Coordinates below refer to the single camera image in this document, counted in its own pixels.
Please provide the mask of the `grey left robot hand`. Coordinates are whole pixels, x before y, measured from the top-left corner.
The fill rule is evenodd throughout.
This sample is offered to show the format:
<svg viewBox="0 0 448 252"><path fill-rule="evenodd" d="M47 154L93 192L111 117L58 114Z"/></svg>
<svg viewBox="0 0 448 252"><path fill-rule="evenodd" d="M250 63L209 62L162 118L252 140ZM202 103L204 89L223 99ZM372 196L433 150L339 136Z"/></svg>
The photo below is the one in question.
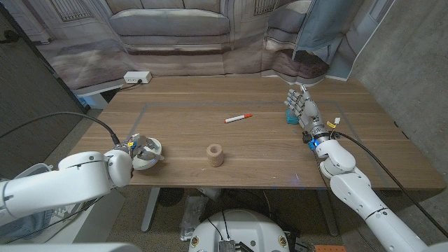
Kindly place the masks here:
<svg viewBox="0 0 448 252"><path fill-rule="evenodd" d="M142 134L133 134L128 140L117 144L115 150L128 153L133 159L145 161L163 161L162 146L157 139Z"/></svg>

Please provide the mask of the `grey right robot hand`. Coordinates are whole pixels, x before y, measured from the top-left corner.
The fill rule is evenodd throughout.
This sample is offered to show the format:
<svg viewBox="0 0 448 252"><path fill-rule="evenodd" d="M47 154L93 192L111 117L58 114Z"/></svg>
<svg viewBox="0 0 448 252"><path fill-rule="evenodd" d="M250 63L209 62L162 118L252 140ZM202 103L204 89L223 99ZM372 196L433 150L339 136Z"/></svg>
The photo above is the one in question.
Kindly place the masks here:
<svg viewBox="0 0 448 252"><path fill-rule="evenodd" d="M290 89L284 104L303 128L303 141L306 144L310 141L320 144L330 140L330 133L322 121L321 112L305 86L301 85L299 91Z"/></svg>

